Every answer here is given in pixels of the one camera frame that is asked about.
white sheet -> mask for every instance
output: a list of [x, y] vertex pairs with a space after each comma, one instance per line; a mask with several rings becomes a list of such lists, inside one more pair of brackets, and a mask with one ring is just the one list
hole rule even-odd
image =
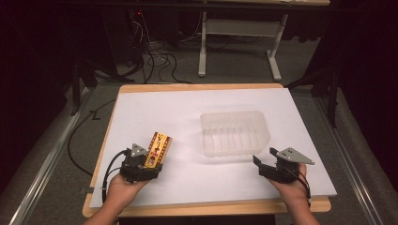
[[[315, 162], [307, 166], [312, 195], [336, 195], [287, 89], [122, 93], [115, 105], [90, 207], [102, 205], [100, 188], [111, 159], [133, 143], [147, 148], [155, 131], [172, 137], [173, 142], [159, 178], [143, 188], [132, 205], [279, 198], [276, 189], [258, 175], [252, 156], [214, 158], [203, 154], [200, 115], [236, 111], [260, 111], [266, 117], [270, 140], [257, 155], [263, 163], [274, 165], [276, 161], [270, 147], [279, 151], [293, 147]], [[113, 168], [120, 167], [123, 159], [119, 157]]]

hand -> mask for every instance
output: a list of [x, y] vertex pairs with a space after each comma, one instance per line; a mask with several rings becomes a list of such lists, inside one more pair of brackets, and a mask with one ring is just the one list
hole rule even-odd
[[[298, 169], [302, 175], [307, 175], [307, 167], [305, 164], [300, 163], [298, 165]], [[299, 175], [299, 178], [305, 182], [305, 177], [301, 174]], [[302, 204], [303, 202], [307, 203], [307, 190], [299, 181], [295, 181], [290, 184], [281, 184], [269, 179], [268, 181], [278, 189], [283, 202], [288, 208], [294, 207], [297, 204]]]
[[[307, 167], [300, 163], [298, 168], [301, 172], [299, 177], [305, 182]], [[299, 181], [290, 184], [281, 184], [269, 179], [268, 181], [278, 189], [287, 211], [293, 217], [294, 224], [319, 224], [308, 206], [307, 190]]]
[[123, 176], [118, 173], [111, 180], [104, 204], [111, 205], [121, 213], [125, 207], [132, 203], [138, 191], [140, 191], [147, 183], [149, 183], [149, 181], [135, 182], [132, 184], [125, 181]]
[[84, 224], [113, 224], [117, 216], [135, 199], [138, 191], [147, 183], [149, 183], [149, 181], [141, 181], [132, 184], [125, 181], [123, 176], [118, 173], [112, 178], [105, 203], [99, 211]]

wire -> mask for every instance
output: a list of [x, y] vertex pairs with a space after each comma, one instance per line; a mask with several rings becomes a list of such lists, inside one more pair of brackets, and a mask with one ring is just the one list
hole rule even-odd
[[105, 107], [106, 105], [108, 105], [108, 104], [110, 104], [111, 102], [114, 102], [114, 101], [115, 101], [115, 99], [112, 99], [112, 100], [106, 102], [105, 104], [99, 106], [95, 111], [91, 111], [90, 114], [89, 114], [85, 119], [83, 119], [83, 120], [75, 127], [75, 129], [70, 133], [70, 136], [69, 136], [69, 139], [68, 139], [68, 155], [69, 155], [69, 159], [70, 159], [70, 161], [71, 161], [79, 170], [81, 170], [82, 172], [86, 173], [86, 174], [89, 175], [89, 176], [93, 176], [93, 173], [89, 172], [88, 170], [86, 170], [85, 168], [83, 168], [82, 166], [80, 166], [80, 165], [73, 159], [73, 156], [72, 156], [72, 153], [71, 153], [71, 150], [70, 150], [70, 143], [71, 143], [71, 140], [72, 140], [74, 134], [75, 134], [76, 131], [78, 130], [78, 128], [79, 128], [79, 127], [80, 127], [92, 114], [97, 113], [100, 109], [102, 109], [103, 107]]
[[162, 72], [165, 68], [167, 68], [168, 66], [172, 65], [172, 62], [171, 62], [170, 58], [173, 58], [173, 60], [174, 60], [174, 66], [173, 66], [173, 70], [172, 70], [172, 72], [171, 72], [172, 78], [176, 81], [176, 83], [192, 83], [192, 82], [187, 82], [187, 81], [179, 80], [179, 79], [176, 77], [176, 75], [175, 75], [175, 71], [176, 71], [176, 57], [175, 57], [173, 54], [171, 54], [171, 53], [165, 53], [165, 52], [158, 52], [158, 57], [162, 58], [162, 60], [163, 60], [163, 62], [161, 62], [161, 64], [159, 64], [159, 65], [155, 65], [154, 57], [153, 57], [153, 54], [152, 54], [151, 52], [147, 52], [146, 54], [148, 54], [148, 55], [150, 56], [150, 59], [148, 59], [148, 60], [146, 61], [146, 63], [147, 63], [148, 65], [152, 66], [152, 68], [154, 68], [154, 67], [161, 67], [161, 68], [159, 69], [159, 71], [158, 71], [158, 76], [159, 76], [159, 78], [161, 79], [161, 81], [166, 82], [166, 81], [163, 79], [163, 77], [161, 76], [161, 72]]
[[114, 164], [115, 160], [120, 156], [120, 155], [126, 155], [129, 152], [129, 150], [123, 150], [119, 153], [116, 154], [116, 156], [114, 156], [114, 158], [112, 158], [111, 162], [108, 165], [108, 168], [106, 169], [105, 175], [103, 177], [103, 182], [102, 182], [102, 203], [105, 203], [106, 200], [106, 189], [107, 189], [107, 185], [108, 185], [108, 177], [111, 174], [111, 172], [113, 172], [114, 170], [111, 170], [112, 165]]
[[181, 43], [181, 42], [184, 42], [184, 41], [188, 41], [188, 40], [192, 40], [192, 39], [195, 39], [195, 38], [200, 37], [201, 35], [200, 35], [200, 34], [197, 35], [197, 32], [198, 32], [198, 30], [199, 30], [199, 27], [200, 27], [201, 22], [202, 22], [202, 12], [199, 13], [199, 21], [198, 21], [198, 24], [196, 25], [196, 29], [195, 29], [195, 31], [193, 32], [193, 34], [192, 34], [190, 37], [186, 38], [186, 39], [180, 40], [179, 42]]
[[152, 74], [153, 74], [153, 70], [155, 69], [155, 60], [154, 60], [154, 58], [153, 58], [153, 56], [152, 56], [152, 54], [150, 53], [150, 51], [148, 50], [148, 52], [149, 52], [149, 56], [150, 56], [150, 58], [152, 59], [152, 67], [151, 67], [151, 69], [150, 69], [150, 73], [149, 73], [149, 76], [146, 78], [145, 77], [145, 73], [144, 73], [144, 70], [143, 70], [143, 74], [144, 74], [144, 84], [147, 84], [148, 83], [148, 81], [149, 81], [149, 79], [152, 77]]
[[117, 171], [117, 170], [120, 170], [120, 168], [121, 168], [121, 167], [117, 167], [117, 168], [114, 168], [113, 170], [109, 171], [108, 177], [109, 177], [109, 175], [110, 175], [111, 173], [113, 173], [113, 172], [115, 172], [115, 171]]
[[138, 28], [141, 28], [141, 29], [140, 29], [140, 30], [141, 30], [141, 32], [140, 32], [140, 33], [141, 33], [141, 36], [140, 36], [140, 41], [139, 41], [139, 43], [141, 43], [141, 42], [143, 41], [143, 36], [144, 36], [144, 29], [143, 29], [143, 26], [141, 26], [141, 24], [139, 24], [139, 23], [136, 22], [136, 21], [132, 21], [131, 23], [137, 25], [137, 29], [135, 29], [134, 36], [133, 36], [133, 37], [130, 36], [130, 37], [131, 37], [131, 40], [134, 41], [135, 35], [136, 35], [137, 32], [138, 32]]
[[137, 65], [137, 67], [135, 67], [134, 69], [119, 75], [117, 73], [112, 72], [111, 70], [108, 70], [107, 68], [100, 66], [99, 64], [89, 60], [89, 59], [84, 59], [83, 61], [86, 62], [93, 70], [100, 70], [102, 72], [104, 72], [105, 74], [111, 76], [112, 78], [120, 81], [120, 82], [125, 82], [125, 83], [134, 83], [134, 79], [128, 79], [126, 78], [127, 76], [130, 76], [131, 74], [135, 73], [137, 70], [140, 69], [141, 65]]
[[225, 41], [225, 40], [226, 40], [226, 42], [223, 43], [223, 45], [222, 45], [221, 47], [211, 47], [211, 46], [208, 44], [208, 41], [207, 41], [206, 47], [209, 48], [209, 49], [213, 49], [213, 50], [220, 50], [220, 49], [223, 49], [223, 48], [225, 48], [226, 46], [229, 45], [231, 39], [230, 39], [230, 38], [222, 38], [222, 41]]
[[150, 47], [152, 48], [152, 51], [158, 56], [158, 54], [156, 53], [155, 49], [152, 46], [152, 42], [150, 41], [149, 32], [148, 32], [148, 28], [146, 26], [146, 22], [145, 22], [143, 11], [140, 10], [140, 13], [141, 13], [141, 17], [143, 18], [143, 23], [144, 23], [144, 27], [145, 27], [145, 30], [146, 30], [146, 36], [147, 36], [147, 39], [148, 39], [148, 43], [149, 43]]
[[305, 189], [307, 190], [307, 203], [308, 203], [308, 207], [311, 207], [311, 191], [310, 191], [310, 184], [308, 183], [307, 179], [305, 178], [304, 174], [302, 174], [301, 172], [299, 172], [299, 174], [302, 175], [302, 177], [305, 180], [304, 181], [299, 178], [298, 176], [296, 176], [292, 171], [290, 171], [289, 169], [287, 169], [286, 167], [283, 167], [286, 171], [288, 171], [289, 173], [291, 173], [293, 176], [296, 177], [296, 179], [298, 179], [298, 181], [305, 187]]

black curtain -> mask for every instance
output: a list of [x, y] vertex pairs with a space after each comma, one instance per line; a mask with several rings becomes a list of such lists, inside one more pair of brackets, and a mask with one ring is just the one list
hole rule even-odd
[[398, 2], [341, 1], [307, 67], [302, 84], [315, 96], [337, 82], [361, 132], [384, 172], [398, 189]]
[[56, 16], [29, 1], [0, 3], [0, 164], [3, 192], [66, 103], [68, 49]]

clear plastic tray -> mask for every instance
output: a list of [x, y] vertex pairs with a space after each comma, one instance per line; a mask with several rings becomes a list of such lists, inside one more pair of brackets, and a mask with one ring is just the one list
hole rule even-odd
[[270, 138], [262, 112], [203, 113], [201, 124], [207, 157], [255, 155]]

